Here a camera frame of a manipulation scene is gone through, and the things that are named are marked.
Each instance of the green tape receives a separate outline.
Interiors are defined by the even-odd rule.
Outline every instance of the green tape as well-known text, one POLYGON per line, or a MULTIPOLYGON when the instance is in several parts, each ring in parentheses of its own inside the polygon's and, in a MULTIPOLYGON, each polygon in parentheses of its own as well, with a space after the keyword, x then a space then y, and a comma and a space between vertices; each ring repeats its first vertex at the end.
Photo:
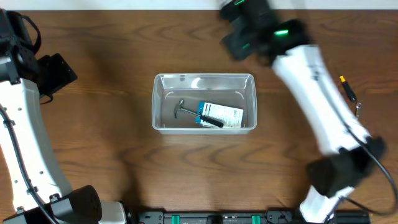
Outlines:
POLYGON ((253 224, 261 224, 261 218, 259 215, 253 215, 251 220, 253 221, 253 224))
POLYGON ((180 224, 180 216, 172 215, 172 224, 180 224))

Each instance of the hammer head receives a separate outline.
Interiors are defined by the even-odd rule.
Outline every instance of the hammer head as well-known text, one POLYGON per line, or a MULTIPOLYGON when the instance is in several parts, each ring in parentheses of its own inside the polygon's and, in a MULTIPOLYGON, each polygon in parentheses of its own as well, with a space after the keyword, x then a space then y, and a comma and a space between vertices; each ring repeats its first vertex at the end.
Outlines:
POLYGON ((179 103, 174 106, 174 118, 177 119, 177 111, 181 109, 182 105, 184 104, 184 100, 181 99, 179 103))

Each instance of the wood grain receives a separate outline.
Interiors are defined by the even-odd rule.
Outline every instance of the wood grain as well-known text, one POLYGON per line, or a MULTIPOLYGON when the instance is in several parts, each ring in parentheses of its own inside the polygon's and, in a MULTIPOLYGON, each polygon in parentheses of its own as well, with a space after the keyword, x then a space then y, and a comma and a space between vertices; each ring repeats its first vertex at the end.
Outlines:
MULTIPOLYGON (((241 73, 219 44, 229 31, 215 11, 22 12, 43 37, 39 57, 60 53, 78 80, 43 105, 62 170, 74 189, 91 184, 103 200, 166 210, 265 210, 305 198, 305 165, 320 157, 312 130, 268 69, 256 79, 258 125, 245 136, 163 136, 151 126, 158 73, 241 73)), ((384 165, 398 179, 398 15, 395 11, 281 11, 310 23, 325 62, 363 104, 362 122, 389 146, 384 165)), ((0 218, 12 189, 0 156, 0 218)), ((375 171, 353 198, 378 209, 391 191, 375 171)), ((393 223, 396 217, 373 217, 393 223)))

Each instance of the rectangular container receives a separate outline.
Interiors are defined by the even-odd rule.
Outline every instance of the rectangular container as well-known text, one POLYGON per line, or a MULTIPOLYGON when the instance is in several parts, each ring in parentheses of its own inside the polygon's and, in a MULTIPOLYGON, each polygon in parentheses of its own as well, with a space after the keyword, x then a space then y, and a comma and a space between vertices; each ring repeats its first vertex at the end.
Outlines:
POLYGON ((257 98, 250 74, 158 74, 152 93, 152 126, 162 134, 247 134, 257 126, 257 98), (197 111, 205 101, 244 110, 242 128, 205 128, 194 115, 174 107, 197 111))

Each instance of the small metal tool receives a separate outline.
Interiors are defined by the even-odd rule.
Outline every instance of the small metal tool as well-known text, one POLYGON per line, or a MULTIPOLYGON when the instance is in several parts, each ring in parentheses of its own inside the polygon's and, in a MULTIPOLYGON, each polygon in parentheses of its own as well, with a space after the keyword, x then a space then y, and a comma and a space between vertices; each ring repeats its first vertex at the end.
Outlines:
POLYGON ((356 103, 355 105, 355 117, 356 119, 359 119, 359 116, 361 116, 361 108, 362 108, 362 103, 356 103))
POLYGON ((194 112, 192 112, 192 111, 189 111, 189 110, 186 110, 186 109, 182 108, 182 105, 183 105, 183 104, 184 104, 184 100, 181 99, 181 100, 179 101, 179 103, 177 103, 177 104, 175 105, 175 107, 174 107, 174 118, 175 118, 175 119, 177 119, 177 111, 180 110, 180 111, 184 111, 184 112, 186 112, 186 113, 195 115, 195 116, 199 117, 200 119, 202 119, 202 120, 204 120, 204 121, 206 121, 206 122, 209 122, 210 124, 214 124, 215 126, 217 126, 217 127, 219 127, 219 128, 222 128, 222 127, 224 126, 224 124, 223 124, 222 122, 220 122, 220 121, 217 121, 217 120, 215 120, 215 119, 213 119, 213 118, 209 118, 209 117, 206 117, 206 116, 204 116, 204 115, 200 115, 200 114, 197 114, 197 113, 194 113, 194 112))

